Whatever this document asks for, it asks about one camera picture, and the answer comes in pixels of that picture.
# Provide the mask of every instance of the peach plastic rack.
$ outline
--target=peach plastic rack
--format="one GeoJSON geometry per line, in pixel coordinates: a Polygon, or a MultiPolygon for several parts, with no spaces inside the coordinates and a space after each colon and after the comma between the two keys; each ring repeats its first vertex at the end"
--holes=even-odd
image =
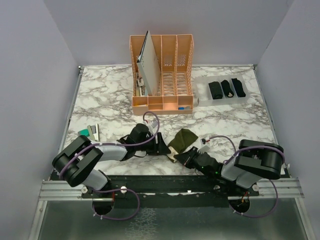
{"type": "Polygon", "coordinates": [[[193,36],[151,35],[151,38],[161,69],[158,92],[156,96],[136,96],[137,59],[145,36],[130,36],[133,114],[142,115],[146,111],[153,111],[156,114],[191,114],[194,102],[191,87],[193,36]]]}

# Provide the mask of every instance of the black cloth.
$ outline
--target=black cloth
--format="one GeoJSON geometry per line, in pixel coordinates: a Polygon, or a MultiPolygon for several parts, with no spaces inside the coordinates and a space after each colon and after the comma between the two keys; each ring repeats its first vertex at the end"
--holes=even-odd
{"type": "Polygon", "coordinates": [[[224,96],[226,98],[232,98],[235,95],[234,92],[231,90],[229,81],[223,80],[221,82],[221,86],[222,86],[224,96]]]}
{"type": "Polygon", "coordinates": [[[236,94],[239,98],[244,98],[246,96],[244,89],[242,87],[242,83],[237,78],[231,78],[236,94]]]}
{"type": "Polygon", "coordinates": [[[220,83],[218,81],[210,82],[209,88],[213,99],[222,99],[223,94],[220,83]]]}

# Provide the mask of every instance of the rolled black sock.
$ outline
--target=rolled black sock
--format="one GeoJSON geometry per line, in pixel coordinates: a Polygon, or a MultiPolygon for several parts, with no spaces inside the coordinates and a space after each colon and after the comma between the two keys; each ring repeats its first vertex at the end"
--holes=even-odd
{"type": "Polygon", "coordinates": [[[209,88],[213,99],[222,99],[223,94],[218,81],[210,82],[209,88]]]}
{"type": "Polygon", "coordinates": [[[246,96],[244,89],[242,87],[242,83],[237,78],[231,78],[236,94],[239,98],[244,98],[246,96]]]}
{"type": "Polygon", "coordinates": [[[234,92],[231,90],[230,83],[227,80],[223,80],[221,82],[221,86],[223,93],[227,98],[232,98],[235,95],[234,92]]]}

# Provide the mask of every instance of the clear plastic tray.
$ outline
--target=clear plastic tray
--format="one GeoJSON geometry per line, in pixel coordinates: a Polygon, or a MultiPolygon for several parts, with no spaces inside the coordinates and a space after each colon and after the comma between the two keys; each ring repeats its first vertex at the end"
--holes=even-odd
{"type": "Polygon", "coordinates": [[[216,105],[230,105],[230,104],[244,104],[250,98],[249,91],[246,87],[245,81],[241,74],[235,75],[224,75],[224,76],[201,76],[197,77],[194,80],[194,93],[196,97],[196,101],[199,107],[206,107],[206,106],[216,106],[216,105]],[[231,81],[231,79],[238,79],[242,83],[242,88],[245,93],[245,97],[238,97],[235,87],[231,81]],[[223,80],[227,80],[230,83],[230,88],[234,93],[233,97],[226,97],[224,91],[221,87],[221,82],[223,80]],[[212,82],[219,82],[221,90],[222,90],[222,99],[213,99],[209,83],[212,82]]]}

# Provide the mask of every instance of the white marble surface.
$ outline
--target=white marble surface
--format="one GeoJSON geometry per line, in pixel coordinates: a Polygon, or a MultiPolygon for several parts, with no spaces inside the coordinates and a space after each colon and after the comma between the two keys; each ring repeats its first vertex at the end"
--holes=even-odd
{"type": "MultiPolygon", "coordinates": [[[[170,141],[181,129],[190,129],[200,138],[211,135],[230,137],[236,147],[240,140],[274,143],[275,139],[255,73],[251,67],[193,67],[192,78],[241,74],[250,92],[246,104],[195,107],[192,114],[160,115],[160,131],[170,141]]],[[[130,133],[141,116],[132,112],[133,78],[131,66],[87,66],[81,84],[65,146],[87,125],[99,124],[100,140],[114,142],[130,133]]],[[[215,139],[208,152],[219,162],[233,151],[226,139],[215,139]]],[[[172,163],[166,156],[133,157],[127,161],[99,162],[96,169],[109,175],[194,175],[195,171],[172,163]]]]}

